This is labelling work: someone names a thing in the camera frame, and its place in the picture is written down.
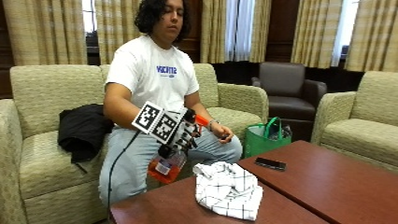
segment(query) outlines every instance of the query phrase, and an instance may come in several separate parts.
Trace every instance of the handheld device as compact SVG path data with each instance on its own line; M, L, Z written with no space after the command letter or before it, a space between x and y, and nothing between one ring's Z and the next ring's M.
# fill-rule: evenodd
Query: handheld device
M287 170L287 163L283 161L273 161L261 157L257 157L256 164L268 168L272 168L277 171Z

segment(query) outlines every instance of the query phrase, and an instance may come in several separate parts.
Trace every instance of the man's arm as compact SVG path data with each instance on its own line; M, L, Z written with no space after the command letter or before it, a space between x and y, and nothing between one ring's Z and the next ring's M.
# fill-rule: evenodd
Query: man's arm
M131 103L132 92L119 83L108 83L104 94L104 115L122 127L138 130L132 122L140 109Z
M203 105L203 103L200 101L200 93L197 91L195 93L192 93L192 94L189 94L189 95L186 96L184 106L188 107L188 108L191 108L191 109L193 109L196 111L196 113L199 115L201 115L209 121L213 119L213 117L211 116L207 108L204 107L204 105ZM227 126L223 126L217 122L212 122L211 125L212 125L212 127L208 127L208 128L212 129L213 134L219 138L227 136L227 138L224 140L220 139L220 142L221 143L231 142L232 138L235 136L233 131Z

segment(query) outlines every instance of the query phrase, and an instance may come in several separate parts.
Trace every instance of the window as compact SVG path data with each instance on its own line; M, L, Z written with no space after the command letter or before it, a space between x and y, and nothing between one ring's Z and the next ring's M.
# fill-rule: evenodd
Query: window
M87 52L99 52L98 19L95 0L83 0L83 11L86 21Z
M353 25L356 21L360 0L344 0L340 24L333 48L332 66L339 66L340 60L347 59Z
M227 1L225 61L249 61L256 0Z

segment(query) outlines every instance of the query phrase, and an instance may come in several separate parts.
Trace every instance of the checkered fabric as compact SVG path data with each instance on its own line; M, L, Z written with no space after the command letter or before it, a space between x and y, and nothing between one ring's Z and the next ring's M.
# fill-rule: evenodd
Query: checkered fabric
M212 165L197 164L199 203L227 217L256 220L263 198L263 187L257 178L236 163L225 161Z

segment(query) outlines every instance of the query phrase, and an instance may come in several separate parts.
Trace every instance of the blue jeans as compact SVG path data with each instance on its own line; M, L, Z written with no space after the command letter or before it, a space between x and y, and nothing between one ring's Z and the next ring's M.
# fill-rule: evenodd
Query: blue jeans
M110 148L104 159L100 174L100 197L104 205L108 205L108 182L110 171L114 161L123 152L128 142L136 132L120 127L115 127L110 135ZM201 137L196 138L197 148L188 151L188 160L201 160L203 164L211 165L216 161L235 163L239 161L243 146L237 139L228 144L219 142L219 138L208 131L201 129ZM148 134L140 133L135 142L131 144L126 153L119 158L111 179L111 204L144 193L147 190L147 169L154 155L158 153L162 144Z

